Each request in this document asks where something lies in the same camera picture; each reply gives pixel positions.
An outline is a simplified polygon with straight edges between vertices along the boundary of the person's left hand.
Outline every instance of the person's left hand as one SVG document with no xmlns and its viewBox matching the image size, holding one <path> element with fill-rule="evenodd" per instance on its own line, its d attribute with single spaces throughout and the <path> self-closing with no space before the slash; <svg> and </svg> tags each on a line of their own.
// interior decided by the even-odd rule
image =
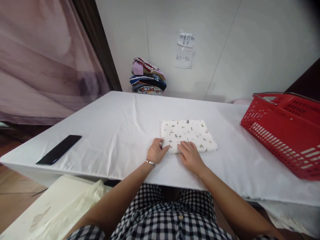
<svg viewBox="0 0 320 240">
<path fill-rule="evenodd" d="M 160 145 L 161 142 L 163 142 L 162 138 L 155 138 L 153 140 L 152 145 L 149 147 L 149 150 L 148 150 L 147 160 L 155 164 L 159 164 L 161 162 L 164 155 L 170 148 L 170 145 L 162 148 L 162 146 Z"/>
</svg>

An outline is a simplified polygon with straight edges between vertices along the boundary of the black phone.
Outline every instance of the black phone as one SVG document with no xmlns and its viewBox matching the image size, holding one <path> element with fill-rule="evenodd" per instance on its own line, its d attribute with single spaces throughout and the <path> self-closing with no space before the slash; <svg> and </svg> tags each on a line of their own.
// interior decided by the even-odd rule
<svg viewBox="0 0 320 240">
<path fill-rule="evenodd" d="M 69 135 L 41 158 L 36 164 L 52 165 L 59 160 L 82 136 Z"/>
</svg>

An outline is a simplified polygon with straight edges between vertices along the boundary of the white tablecloth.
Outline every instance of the white tablecloth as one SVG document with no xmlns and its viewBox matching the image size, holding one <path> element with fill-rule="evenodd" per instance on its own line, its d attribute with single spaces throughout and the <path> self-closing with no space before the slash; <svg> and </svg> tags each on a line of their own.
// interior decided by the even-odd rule
<svg viewBox="0 0 320 240">
<path fill-rule="evenodd" d="M 254 139 L 240 121 L 247 106 L 110 92 L 34 137 L 0 162 L 32 174 L 73 174 L 124 179 L 145 159 L 161 121 L 204 119 L 218 151 L 201 153 L 205 164 L 244 198 L 320 206 L 320 182 L 295 177 Z M 35 163 L 70 134 L 82 135 L 54 165 Z M 204 189 L 180 162 L 167 154 L 147 183 Z"/>
</svg>

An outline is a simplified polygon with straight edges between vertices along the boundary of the hand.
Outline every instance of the hand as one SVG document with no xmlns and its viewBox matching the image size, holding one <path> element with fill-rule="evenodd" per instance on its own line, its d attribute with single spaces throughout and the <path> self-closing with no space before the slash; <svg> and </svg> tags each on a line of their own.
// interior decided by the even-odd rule
<svg viewBox="0 0 320 240">
<path fill-rule="evenodd" d="M 158 164 L 163 159 L 166 152 L 169 150 L 170 145 L 165 146 L 162 148 L 160 143 L 163 142 L 162 138 L 155 138 L 152 142 L 152 145 L 149 147 L 148 154 L 147 154 L 147 160 Z"/>
<path fill-rule="evenodd" d="M 196 145 L 193 142 L 181 141 L 178 148 L 183 153 L 180 154 L 183 165 L 191 172 L 199 175 L 207 166 L 202 161 Z"/>
</svg>

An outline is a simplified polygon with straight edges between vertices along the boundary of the white fabric with print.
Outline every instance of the white fabric with print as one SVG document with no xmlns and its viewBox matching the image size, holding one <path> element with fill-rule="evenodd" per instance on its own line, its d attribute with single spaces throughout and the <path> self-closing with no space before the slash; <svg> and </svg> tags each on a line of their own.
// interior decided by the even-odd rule
<svg viewBox="0 0 320 240">
<path fill-rule="evenodd" d="M 193 142 L 199 152 L 209 152 L 218 149 L 204 120 L 172 120 L 162 121 L 161 135 L 163 146 L 171 145 L 168 153 L 178 153 L 177 144 L 180 141 Z"/>
</svg>

